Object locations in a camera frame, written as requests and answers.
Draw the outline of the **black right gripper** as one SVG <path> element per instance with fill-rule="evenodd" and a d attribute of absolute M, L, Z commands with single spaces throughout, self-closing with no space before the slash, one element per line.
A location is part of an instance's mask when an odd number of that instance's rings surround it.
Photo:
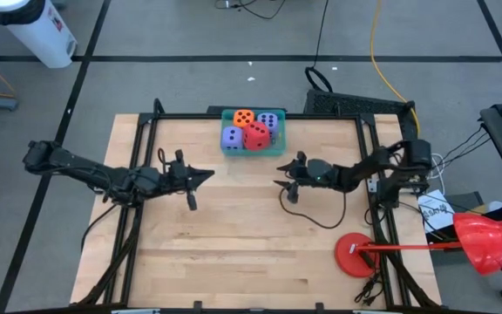
<path fill-rule="evenodd" d="M 337 171 L 325 160 L 309 159 L 303 151 L 289 164 L 280 166 L 277 170 L 288 173 L 292 181 L 277 181 L 274 183 L 288 190 L 288 200 L 296 204 L 299 199 L 299 187 L 333 188 Z"/>

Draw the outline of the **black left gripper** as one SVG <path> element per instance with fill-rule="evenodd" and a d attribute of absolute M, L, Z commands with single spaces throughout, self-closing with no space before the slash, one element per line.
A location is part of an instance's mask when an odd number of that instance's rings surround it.
<path fill-rule="evenodd" d="M 181 149 L 175 151 L 174 160 L 172 161 L 166 161 L 166 153 L 163 149 L 160 149 L 159 161 L 172 191 L 185 194 L 189 209 L 195 211 L 197 201 L 194 191 L 215 174 L 214 170 L 191 168 L 190 171 L 189 166 L 185 164 L 184 154 Z"/>

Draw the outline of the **large red foam die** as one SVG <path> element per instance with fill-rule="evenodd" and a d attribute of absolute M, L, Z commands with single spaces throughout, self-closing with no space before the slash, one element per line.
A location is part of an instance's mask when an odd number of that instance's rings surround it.
<path fill-rule="evenodd" d="M 243 145 L 249 151 L 260 151 L 270 147 L 270 133 L 268 127 L 254 121 L 243 128 Z"/>

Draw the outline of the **large purple foam die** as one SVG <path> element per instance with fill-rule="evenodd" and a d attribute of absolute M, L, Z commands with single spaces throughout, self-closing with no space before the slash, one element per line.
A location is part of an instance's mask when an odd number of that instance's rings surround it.
<path fill-rule="evenodd" d="M 256 120 L 267 127 L 271 139 L 276 138 L 278 135 L 279 120 L 275 113 L 259 113 Z"/>
<path fill-rule="evenodd" d="M 222 129 L 220 147 L 222 150 L 242 150 L 243 130 L 237 126 L 227 126 Z"/>

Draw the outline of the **large orange foam die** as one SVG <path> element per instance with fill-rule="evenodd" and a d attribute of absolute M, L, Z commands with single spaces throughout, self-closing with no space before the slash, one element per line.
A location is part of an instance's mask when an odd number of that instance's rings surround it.
<path fill-rule="evenodd" d="M 233 126 L 244 128 L 251 122 L 254 122 L 254 112 L 249 109 L 239 109 L 234 112 L 232 119 Z"/>

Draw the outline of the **teal plastic tray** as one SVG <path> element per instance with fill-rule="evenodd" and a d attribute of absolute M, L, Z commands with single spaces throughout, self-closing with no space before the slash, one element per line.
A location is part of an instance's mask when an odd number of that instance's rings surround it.
<path fill-rule="evenodd" d="M 227 126 L 233 126 L 233 116 L 234 112 L 239 109 L 225 109 L 221 112 L 221 129 L 220 129 L 220 138 L 222 129 Z M 221 151 L 225 155 L 230 156 L 277 156 L 282 155 L 286 150 L 286 112 L 282 109 L 249 109 L 254 112 L 254 121 L 257 121 L 256 118 L 259 113 L 275 113 L 279 120 L 279 128 L 278 133 L 282 133 L 282 138 L 278 139 L 277 136 L 275 139 L 271 139 L 270 147 L 260 150 L 260 151 L 249 151 L 244 145 L 242 150 L 222 150 Z"/>

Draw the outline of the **red desk lamp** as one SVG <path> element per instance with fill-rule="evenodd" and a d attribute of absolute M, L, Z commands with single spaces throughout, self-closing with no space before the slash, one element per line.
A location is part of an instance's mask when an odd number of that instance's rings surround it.
<path fill-rule="evenodd" d="M 494 221 L 482 215 L 455 214 L 453 227 L 458 236 L 455 242 L 418 245 L 375 244 L 364 234 L 348 233 L 336 243 L 336 263 L 350 276 L 367 277 L 374 273 L 382 253 L 461 249 L 481 275 L 502 269 L 502 221 Z"/>

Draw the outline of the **white paper sheet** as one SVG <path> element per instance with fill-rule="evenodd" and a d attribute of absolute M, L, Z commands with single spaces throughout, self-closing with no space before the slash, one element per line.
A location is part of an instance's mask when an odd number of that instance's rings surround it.
<path fill-rule="evenodd" d="M 440 190 L 434 190 L 417 198 L 418 206 L 424 216 L 426 233 L 450 227 L 454 211 Z"/>

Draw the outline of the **white cylindrical air purifier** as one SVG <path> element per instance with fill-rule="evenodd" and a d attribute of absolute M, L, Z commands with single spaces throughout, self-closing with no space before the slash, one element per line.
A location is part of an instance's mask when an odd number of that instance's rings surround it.
<path fill-rule="evenodd" d="M 51 0 L 0 0 L 0 26 L 46 67 L 60 69 L 72 63 L 78 41 Z"/>

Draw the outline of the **black metal table frame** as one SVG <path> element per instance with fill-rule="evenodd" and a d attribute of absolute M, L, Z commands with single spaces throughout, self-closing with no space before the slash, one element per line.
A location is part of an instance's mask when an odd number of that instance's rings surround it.
<path fill-rule="evenodd" d="M 135 257 L 124 261 L 112 293 L 100 304 L 161 312 L 313 311 L 355 307 L 361 278 L 336 265 L 334 247 L 348 232 L 371 233 L 364 212 L 367 188 L 347 196 L 323 189 L 302 189 L 299 209 L 336 229 L 318 228 L 288 215 L 278 202 L 278 171 L 299 150 L 337 164 L 353 164 L 375 144 L 390 145 L 401 136 L 389 114 L 333 114 L 287 117 L 287 149 L 278 157 L 228 158 L 220 151 L 220 116 L 165 113 L 154 144 L 168 154 L 182 150 L 197 168 L 214 175 L 197 191 L 198 207 L 187 208 L 183 195 L 149 201 L 142 212 Z"/>

